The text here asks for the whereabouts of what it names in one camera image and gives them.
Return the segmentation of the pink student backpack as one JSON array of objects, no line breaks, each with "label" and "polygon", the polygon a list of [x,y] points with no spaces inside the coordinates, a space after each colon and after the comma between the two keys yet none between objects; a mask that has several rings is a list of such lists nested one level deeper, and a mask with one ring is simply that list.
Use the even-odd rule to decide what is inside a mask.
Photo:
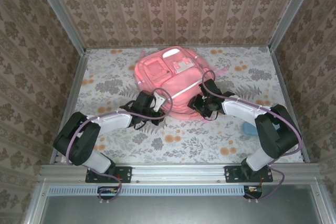
[{"label": "pink student backpack", "polygon": [[189,101],[201,94],[203,74],[216,68],[191,49],[174,46],[138,60],[134,69],[140,90],[156,92],[166,98],[160,107],[169,116],[184,121],[203,121],[190,109]]}]

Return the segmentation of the light blue pencil case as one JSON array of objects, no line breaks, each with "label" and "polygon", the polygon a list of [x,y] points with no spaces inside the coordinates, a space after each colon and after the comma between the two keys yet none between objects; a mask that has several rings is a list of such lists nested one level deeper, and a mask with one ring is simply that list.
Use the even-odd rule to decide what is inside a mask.
[{"label": "light blue pencil case", "polygon": [[258,137],[257,128],[255,126],[253,126],[252,124],[248,123],[248,122],[244,122],[242,124],[242,131],[247,136]]}]

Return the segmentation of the floral patterned table cover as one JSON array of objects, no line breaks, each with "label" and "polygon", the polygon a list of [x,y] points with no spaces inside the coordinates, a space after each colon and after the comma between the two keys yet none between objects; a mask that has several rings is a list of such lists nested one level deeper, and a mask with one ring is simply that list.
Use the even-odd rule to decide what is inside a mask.
[{"label": "floral patterned table cover", "polygon": [[[269,49],[262,47],[196,47],[215,69],[215,83],[252,103],[285,105]],[[91,49],[76,104],[87,115],[115,111],[134,100],[139,89],[134,67],[155,48]],[[218,114],[214,121],[181,121],[170,116],[159,125],[100,134],[95,150],[116,163],[240,163],[260,146],[242,130],[243,120]]]}]

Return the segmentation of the grey metal sheet panel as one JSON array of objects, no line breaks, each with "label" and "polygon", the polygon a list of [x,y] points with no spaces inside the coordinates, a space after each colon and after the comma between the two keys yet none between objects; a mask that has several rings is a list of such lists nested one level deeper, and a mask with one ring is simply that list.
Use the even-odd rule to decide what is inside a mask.
[{"label": "grey metal sheet panel", "polygon": [[326,189],[284,185],[267,199],[242,196],[96,196],[52,194],[38,186],[24,224],[336,224]]}]

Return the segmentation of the aluminium table side rail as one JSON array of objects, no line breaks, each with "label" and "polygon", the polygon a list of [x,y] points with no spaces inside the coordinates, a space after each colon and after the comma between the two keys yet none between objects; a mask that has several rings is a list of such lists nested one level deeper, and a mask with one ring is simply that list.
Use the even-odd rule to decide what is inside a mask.
[{"label": "aluminium table side rail", "polygon": [[[276,71],[276,74],[277,74],[277,77],[278,77],[278,81],[279,81],[279,84],[280,84],[280,87],[281,87],[281,91],[282,91],[282,94],[283,94],[283,98],[284,98],[287,110],[288,110],[289,114],[291,115],[291,117],[293,119],[293,122],[295,123],[297,129],[299,130],[299,133],[301,134],[300,127],[299,127],[299,124],[298,124],[298,121],[297,121],[297,117],[295,115],[293,106],[291,104],[290,97],[289,97],[289,94],[288,94],[288,91],[287,91],[287,88],[286,88],[286,84],[285,84],[285,81],[283,79],[281,69],[279,67],[279,63],[278,63],[277,58],[276,58],[276,54],[275,54],[274,51],[270,50],[270,55],[271,55],[271,58],[272,58],[272,61],[273,61],[274,67],[275,67],[275,71]],[[302,146],[301,147],[301,154],[302,154],[302,157],[303,157],[303,161],[305,163],[309,163],[310,158],[309,158],[309,155],[308,155],[308,152],[307,152],[307,148],[305,147],[305,144],[304,144],[303,141],[302,141],[301,146]]]},{"label": "aluminium table side rail", "polygon": [[61,124],[60,124],[58,132],[61,131],[62,127],[65,125],[67,120],[70,118],[72,113],[75,111],[81,83],[83,81],[83,76],[87,68],[87,63],[88,63],[88,55],[84,54],[79,59],[77,70],[76,70],[74,80],[73,80],[73,83],[72,83],[72,86],[69,92],[67,104],[66,104],[63,116],[62,116],[62,120],[61,120]]}]

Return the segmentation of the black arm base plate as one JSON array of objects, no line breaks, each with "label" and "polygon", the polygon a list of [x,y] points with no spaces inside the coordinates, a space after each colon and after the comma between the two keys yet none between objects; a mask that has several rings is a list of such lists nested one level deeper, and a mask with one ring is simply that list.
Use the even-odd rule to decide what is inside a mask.
[{"label": "black arm base plate", "polygon": [[[132,177],[132,167],[131,166],[115,166],[113,168],[108,168],[104,173],[106,175],[113,175],[114,177],[121,180],[122,183],[130,183]],[[117,183],[117,181],[111,177],[98,175],[97,173],[87,170],[86,173],[86,183]]]},{"label": "black arm base plate", "polygon": [[272,172],[267,166],[258,171],[253,171],[249,166],[225,166],[224,172],[227,183],[273,182]]}]

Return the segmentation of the aluminium mounting rail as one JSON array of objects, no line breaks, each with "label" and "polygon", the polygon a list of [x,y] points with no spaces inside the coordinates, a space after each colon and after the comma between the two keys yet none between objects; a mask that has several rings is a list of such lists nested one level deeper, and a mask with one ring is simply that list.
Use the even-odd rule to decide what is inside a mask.
[{"label": "aluminium mounting rail", "polygon": [[[132,167],[131,184],[144,185],[196,185],[224,184],[227,169],[234,164],[121,164]],[[285,184],[312,184],[321,182],[317,164],[278,163],[272,168],[285,175]],[[72,185],[84,182],[87,169],[66,164],[43,165],[40,180],[49,183]]]}]

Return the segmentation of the small wired circuit board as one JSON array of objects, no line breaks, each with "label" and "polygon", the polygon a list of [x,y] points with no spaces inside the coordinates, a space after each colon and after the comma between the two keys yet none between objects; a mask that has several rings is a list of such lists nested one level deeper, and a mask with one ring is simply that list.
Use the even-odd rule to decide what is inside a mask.
[{"label": "small wired circuit board", "polygon": [[259,199],[262,196],[261,186],[244,186],[244,195],[246,199]]},{"label": "small wired circuit board", "polygon": [[119,195],[120,190],[120,186],[101,186],[97,189],[97,197],[101,202],[110,202]]}]

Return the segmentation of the aluminium frame post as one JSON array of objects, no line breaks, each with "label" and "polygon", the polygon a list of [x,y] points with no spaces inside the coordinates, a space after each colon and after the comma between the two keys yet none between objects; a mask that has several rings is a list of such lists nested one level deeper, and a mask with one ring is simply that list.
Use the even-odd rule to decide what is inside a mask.
[{"label": "aluminium frame post", "polygon": [[61,0],[47,0],[53,11],[55,12],[57,18],[59,19],[62,27],[69,36],[73,46],[77,50],[78,54],[82,57],[85,54],[86,47],[84,42],[80,38],[79,33],[77,32],[73,22],[70,19],[70,16],[67,13],[64,4]]},{"label": "aluminium frame post", "polygon": [[291,22],[298,13],[303,1],[304,0],[290,0],[288,7],[285,10],[284,15],[280,19],[280,22],[268,44],[270,52],[274,52],[280,44]]}]

